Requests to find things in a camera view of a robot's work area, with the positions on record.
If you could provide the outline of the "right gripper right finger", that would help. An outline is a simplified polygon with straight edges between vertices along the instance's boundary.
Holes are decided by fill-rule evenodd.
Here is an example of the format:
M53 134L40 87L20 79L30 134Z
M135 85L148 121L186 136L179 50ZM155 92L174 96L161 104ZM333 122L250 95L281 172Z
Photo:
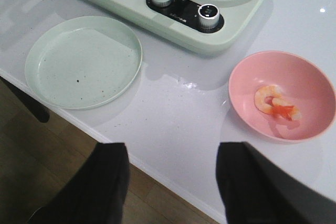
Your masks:
M335 202L247 142L220 143L216 181L228 223L335 223Z

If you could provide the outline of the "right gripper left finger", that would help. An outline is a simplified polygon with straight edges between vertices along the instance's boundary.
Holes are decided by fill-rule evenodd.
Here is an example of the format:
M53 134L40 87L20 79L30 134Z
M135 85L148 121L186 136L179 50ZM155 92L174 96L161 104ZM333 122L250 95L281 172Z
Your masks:
M98 143L65 187L28 223L121 223L130 180L124 143Z

